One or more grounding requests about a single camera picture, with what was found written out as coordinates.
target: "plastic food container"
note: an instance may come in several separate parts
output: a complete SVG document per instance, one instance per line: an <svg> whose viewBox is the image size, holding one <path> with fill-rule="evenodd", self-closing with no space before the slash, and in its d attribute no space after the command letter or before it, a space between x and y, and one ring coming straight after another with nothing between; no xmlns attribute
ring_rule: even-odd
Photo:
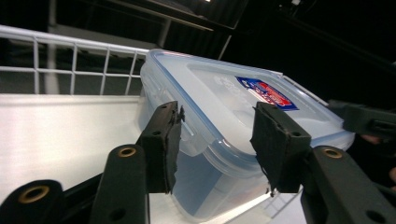
<svg viewBox="0 0 396 224"><path fill-rule="evenodd" d="M142 127L158 105L176 100L185 109L174 197L193 221L209 220L267 191L249 142L258 101L286 111L312 135L312 147L347 149L354 139L316 96L277 72L155 49L141 79L147 96Z"/></svg>

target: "label sticker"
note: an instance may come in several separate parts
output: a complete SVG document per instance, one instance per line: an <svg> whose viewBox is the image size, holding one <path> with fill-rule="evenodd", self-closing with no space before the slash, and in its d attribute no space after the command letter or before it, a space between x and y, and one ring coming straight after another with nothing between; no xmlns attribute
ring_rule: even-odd
<svg viewBox="0 0 396 224"><path fill-rule="evenodd" d="M256 78L249 77L236 77L236 79L238 79L242 86L247 88L247 90L258 100L271 105L276 105L284 111L298 110L297 106L289 100L288 97L267 83Z"/></svg>

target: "clear plastic container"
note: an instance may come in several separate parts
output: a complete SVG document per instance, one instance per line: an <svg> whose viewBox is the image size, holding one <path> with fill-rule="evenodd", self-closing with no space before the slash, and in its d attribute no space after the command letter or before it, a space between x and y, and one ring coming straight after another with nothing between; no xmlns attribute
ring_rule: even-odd
<svg viewBox="0 0 396 224"><path fill-rule="evenodd" d="M312 147L347 149L354 139L318 97L277 72L155 49L141 79L147 97L142 127L158 105L176 100L185 109L174 196L194 221L209 220L267 191L249 142L257 101L284 110L311 134Z"/></svg>

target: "container lid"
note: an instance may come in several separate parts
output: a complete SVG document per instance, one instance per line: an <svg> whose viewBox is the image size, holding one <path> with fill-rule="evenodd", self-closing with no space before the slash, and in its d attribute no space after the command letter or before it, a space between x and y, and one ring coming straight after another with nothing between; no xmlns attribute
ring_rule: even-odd
<svg viewBox="0 0 396 224"><path fill-rule="evenodd" d="M205 118L205 126L217 141L244 155L256 155L249 140L252 107L258 101L284 110L311 134L316 145L325 145L328 137L349 134L342 129L340 118L314 100L318 97L313 98L311 92L299 89L297 83L278 72L157 49L151 50L148 58Z"/></svg>

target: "white metal railing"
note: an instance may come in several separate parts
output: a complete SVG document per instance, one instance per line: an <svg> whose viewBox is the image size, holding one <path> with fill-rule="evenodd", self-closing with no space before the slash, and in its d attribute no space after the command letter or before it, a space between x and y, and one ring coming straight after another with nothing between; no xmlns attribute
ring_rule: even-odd
<svg viewBox="0 0 396 224"><path fill-rule="evenodd" d="M39 74L64 74L71 76L71 84L70 84L70 94L75 93L75 85L76 85L76 76L84 75L84 76L101 76L102 84L100 88L100 95L104 94L104 89L106 85L107 77L126 77L128 78L125 95L128 94L129 89L131 87L132 78L140 78L139 75L134 74L134 68L137 58L145 58L148 49L139 49L132 47L125 47L121 45L107 44L103 42L79 39L74 37L68 37L63 35L52 35L41 32L35 32L30 30L24 30L9 26L0 25L0 37L6 38L9 40L19 40L26 41L33 45L33 67L19 67L19 66L0 66L0 72L21 72L21 73L33 73L34 81L35 81L35 94L39 94ZM39 45L47 44L52 47L53 50L56 50L58 47L69 48L73 50L73 59L72 66L70 70L61 70L56 68L41 68L40 59L39 59ZM89 72L89 71L78 71L78 51L80 49L84 50L101 50L106 53L105 58L105 66L103 68L103 72ZM131 69L129 73L123 74L115 74L108 73L108 62L110 55L112 54L128 54L133 57Z"/></svg>

